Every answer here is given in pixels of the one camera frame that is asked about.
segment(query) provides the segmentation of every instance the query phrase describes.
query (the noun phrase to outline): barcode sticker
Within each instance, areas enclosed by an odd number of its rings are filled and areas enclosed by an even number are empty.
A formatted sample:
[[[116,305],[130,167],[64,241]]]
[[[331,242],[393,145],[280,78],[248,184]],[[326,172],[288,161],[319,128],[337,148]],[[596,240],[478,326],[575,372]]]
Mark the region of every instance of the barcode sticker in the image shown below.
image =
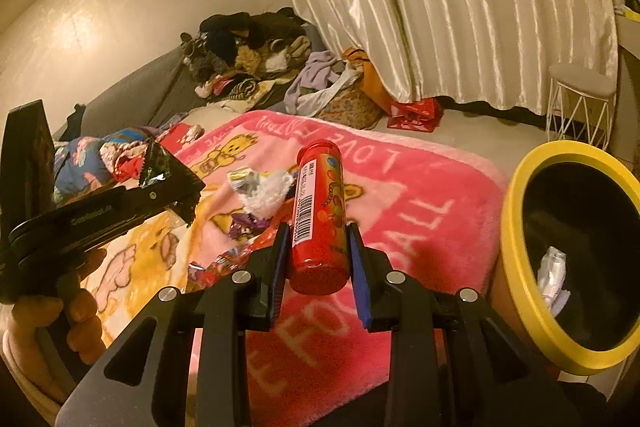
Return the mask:
[[[313,237],[314,197],[316,195],[316,160],[307,163],[300,171],[300,183],[296,195],[296,220],[293,226],[293,246]]]

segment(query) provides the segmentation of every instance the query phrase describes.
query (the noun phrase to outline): yellow trash can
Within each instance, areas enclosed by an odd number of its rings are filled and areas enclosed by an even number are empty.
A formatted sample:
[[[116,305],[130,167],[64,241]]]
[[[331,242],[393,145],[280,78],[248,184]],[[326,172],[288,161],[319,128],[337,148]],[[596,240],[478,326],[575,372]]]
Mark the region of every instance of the yellow trash can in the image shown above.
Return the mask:
[[[613,156],[546,143],[518,166],[505,197],[490,302],[554,365],[592,375],[640,344],[640,182]],[[553,318],[538,290],[548,247],[566,254],[571,296]]]

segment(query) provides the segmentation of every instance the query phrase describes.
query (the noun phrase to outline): red candy tube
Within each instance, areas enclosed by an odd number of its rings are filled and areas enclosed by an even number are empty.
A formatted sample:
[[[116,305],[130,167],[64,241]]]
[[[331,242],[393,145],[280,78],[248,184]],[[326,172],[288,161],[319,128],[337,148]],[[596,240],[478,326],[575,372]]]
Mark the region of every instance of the red candy tube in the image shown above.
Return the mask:
[[[300,150],[298,166],[289,283],[304,295],[330,295],[350,275],[342,156],[318,140]]]

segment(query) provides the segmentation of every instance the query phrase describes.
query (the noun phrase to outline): sleeve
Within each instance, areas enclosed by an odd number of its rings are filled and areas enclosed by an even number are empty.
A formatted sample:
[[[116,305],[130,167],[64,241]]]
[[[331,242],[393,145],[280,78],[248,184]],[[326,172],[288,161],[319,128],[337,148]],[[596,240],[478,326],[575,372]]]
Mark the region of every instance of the sleeve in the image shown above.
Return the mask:
[[[56,422],[56,415],[60,410],[60,406],[48,396],[42,394],[40,390],[21,373],[17,363],[15,363],[14,356],[11,353],[8,331],[5,331],[2,336],[2,359],[4,360],[6,367],[9,368],[14,380],[25,396],[29,399],[31,404],[36,408],[38,413],[40,413],[46,422],[53,426]]]

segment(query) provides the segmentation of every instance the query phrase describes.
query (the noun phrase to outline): floor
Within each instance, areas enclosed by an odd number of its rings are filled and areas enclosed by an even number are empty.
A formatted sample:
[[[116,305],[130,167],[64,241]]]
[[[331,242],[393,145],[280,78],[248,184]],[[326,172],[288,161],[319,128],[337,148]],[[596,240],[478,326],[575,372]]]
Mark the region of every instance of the floor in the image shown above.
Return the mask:
[[[376,130],[386,129],[386,118]],[[432,133],[388,129],[385,132],[449,145],[491,160],[510,178],[530,151],[546,142],[545,131],[508,120],[446,110],[440,126]]]

